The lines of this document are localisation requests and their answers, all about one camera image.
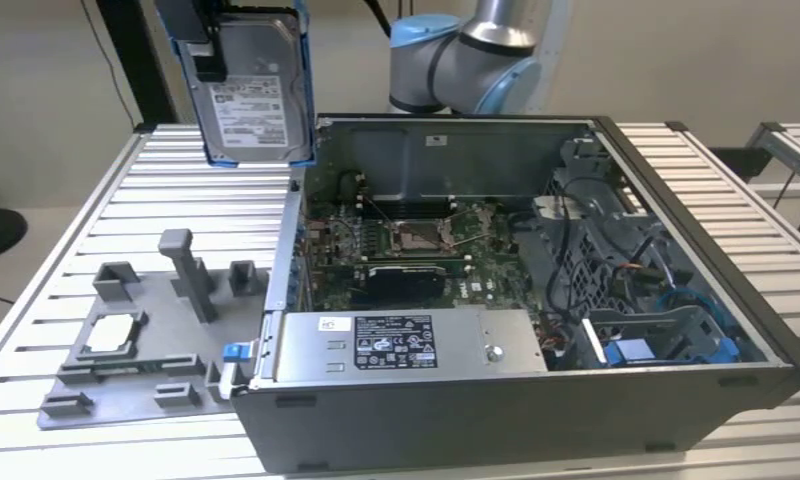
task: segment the white label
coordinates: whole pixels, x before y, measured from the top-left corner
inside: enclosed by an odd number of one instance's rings
[[[211,84],[214,110],[227,147],[287,147],[282,80],[276,75],[230,75]]]
[[[424,145],[428,147],[444,147],[448,144],[447,135],[428,135],[424,139]]]
[[[351,317],[320,317],[318,330],[322,332],[348,332],[351,328]]]

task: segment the floor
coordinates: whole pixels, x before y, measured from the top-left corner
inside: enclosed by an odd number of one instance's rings
[[[80,207],[28,208],[19,211],[29,223],[21,242],[0,255],[0,296],[16,299],[59,241]],[[11,305],[0,302],[0,322]]]

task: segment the hard drive label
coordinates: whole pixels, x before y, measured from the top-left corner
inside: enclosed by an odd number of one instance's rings
[[[279,76],[230,75],[211,93],[226,147],[288,146]]]
[[[359,370],[436,368],[436,337],[430,315],[356,317]]]

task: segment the barcode sticker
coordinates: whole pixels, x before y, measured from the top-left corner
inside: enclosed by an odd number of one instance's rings
[[[279,76],[230,75],[211,96],[226,147],[288,146]]]

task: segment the blue latch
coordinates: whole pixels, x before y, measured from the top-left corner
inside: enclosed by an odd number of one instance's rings
[[[251,343],[230,343],[223,348],[223,361],[226,363],[248,362],[252,358]]]

